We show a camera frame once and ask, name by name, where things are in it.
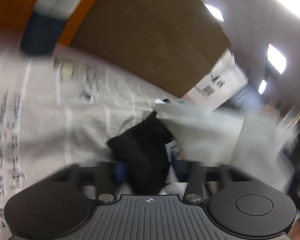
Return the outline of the white shopping bag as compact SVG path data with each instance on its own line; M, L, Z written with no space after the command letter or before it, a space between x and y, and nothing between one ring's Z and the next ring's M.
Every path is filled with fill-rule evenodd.
M212 69L182 98L186 105L213 111L246 86L248 78L226 49Z

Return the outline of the white garment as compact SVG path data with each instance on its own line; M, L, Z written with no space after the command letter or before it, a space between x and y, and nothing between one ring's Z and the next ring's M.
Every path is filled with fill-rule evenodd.
M294 131L275 115L173 104L158 104L155 111L184 159L230 164L277 190L288 190L293 167L282 150L292 147Z

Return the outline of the large brown cardboard box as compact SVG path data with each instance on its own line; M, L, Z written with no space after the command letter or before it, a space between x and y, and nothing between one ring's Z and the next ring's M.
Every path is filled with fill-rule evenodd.
M97 0L71 44L179 98L230 47L201 0Z

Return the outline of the black garment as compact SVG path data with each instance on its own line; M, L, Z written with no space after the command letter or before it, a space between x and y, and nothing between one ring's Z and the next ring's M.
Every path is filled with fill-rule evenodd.
M166 186L171 162L166 144L174 140L153 111L141 123L107 141L115 161L127 164L127 183L138 195L155 195Z

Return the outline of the orange cardboard box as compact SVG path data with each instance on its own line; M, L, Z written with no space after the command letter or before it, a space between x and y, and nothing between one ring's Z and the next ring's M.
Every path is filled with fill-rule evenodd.
M37 0L0 0L0 30L23 33ZM70 16L58 44L69 46L77 29L97 0L80 0Z

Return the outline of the printed grey bed sheet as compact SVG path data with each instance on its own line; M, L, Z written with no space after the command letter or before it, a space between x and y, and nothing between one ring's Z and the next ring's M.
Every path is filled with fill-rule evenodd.
M101 59L0 45L0 239L10 197L71 164L109 158L106 142L178 98Z

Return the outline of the dark blue vacuum bottle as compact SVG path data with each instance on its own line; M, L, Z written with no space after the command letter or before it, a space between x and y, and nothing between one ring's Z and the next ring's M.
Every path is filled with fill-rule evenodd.
M20 43L26 55L51 55L81 0L37 0Z

